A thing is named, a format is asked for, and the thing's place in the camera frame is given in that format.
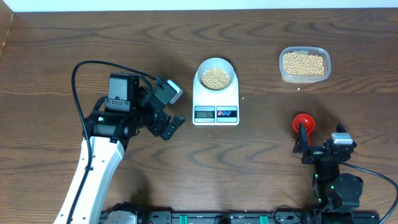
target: white scale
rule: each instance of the white scale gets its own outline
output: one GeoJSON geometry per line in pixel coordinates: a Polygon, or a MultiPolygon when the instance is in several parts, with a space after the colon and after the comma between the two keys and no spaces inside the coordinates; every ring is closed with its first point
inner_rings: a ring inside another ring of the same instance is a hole
{"type": "Polygon", "coordinates": [[[226,60],[210,58],[199,66],[193,79],[192,122],[194,125],[239,124],[238,78],[226,60]],[[229,75],[229,85],[223,90],[209,90],[200,81],[206,70],[216,67],[229,75]]]}

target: wooden table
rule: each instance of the wooden table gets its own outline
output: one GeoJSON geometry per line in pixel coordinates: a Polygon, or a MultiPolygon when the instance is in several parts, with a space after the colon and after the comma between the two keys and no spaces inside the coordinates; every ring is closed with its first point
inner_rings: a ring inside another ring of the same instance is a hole
{"type": "MultiPolygon", "coordinates": [[[[341,121],[358,143],[352,164],[398,181],[398,10],[258,10],[16,14],[0,61],[0,222],[52,223],[75,173],[81,124],[70,87],[74,66],[105,60],[172,79],[184,90],[167,112],[187,122],[167,142],[131,139],[105,208],[130,201],[175,210],[272,210],[316,204],[313,167],[292,154],[291,122],[305,111],[313,142],[341,121]],[[328,80],[280,78],[289,46],[327,50],[328,80]],[[237,127],[192,124],[192,80],[210,57],[239,77],[237,127]]],[[[119,71],[87,65],[77,76],[85,115],[119,71]]],[[[362,210],[384,215],[395,198],[385,180],[364,179],[362,210]]],[[[398,212],[388,223],[398,222],[398,212]]]]}

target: white backdrop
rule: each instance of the white backdrop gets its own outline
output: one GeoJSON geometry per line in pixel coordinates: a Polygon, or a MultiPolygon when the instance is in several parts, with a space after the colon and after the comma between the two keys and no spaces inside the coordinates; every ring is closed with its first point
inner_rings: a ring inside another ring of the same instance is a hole
{"type": "Polygon", "coordinates": [[[398,0],[3,0],[14,12],[398,7],[398,0]]]}

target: bowl of beans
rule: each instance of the bowl of beans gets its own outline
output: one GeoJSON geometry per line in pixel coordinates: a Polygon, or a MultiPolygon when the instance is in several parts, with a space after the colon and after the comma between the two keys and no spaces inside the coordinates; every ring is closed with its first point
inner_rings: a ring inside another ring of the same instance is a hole
{"type": "Polygon", "coordinates": [[[235,77],[232,65],[222,58],[209,58],[198,69],[200,83],[212,91],[221,91],[230,86],[235,77]]]}
{"type": "Polygon", "coordinates": [[[288,83],[320,82],[330,76],[330,56],[319,47],[288,47],[279,56],[279,70],[288,83]]]}

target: red spoon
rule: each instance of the red spoon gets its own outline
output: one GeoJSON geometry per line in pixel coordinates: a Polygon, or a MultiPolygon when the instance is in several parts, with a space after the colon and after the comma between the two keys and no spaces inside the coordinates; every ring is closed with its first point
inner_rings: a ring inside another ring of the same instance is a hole
{"type": "Polygon", "coordinates": [[[305,132],[307,133],[308,145],[312,146],[310,134],[315,128],[315,121],[309,114],[299,114],[293,120],[293,129],[296,133],[299,132],[299,125],[303,123],[305,132]]]}

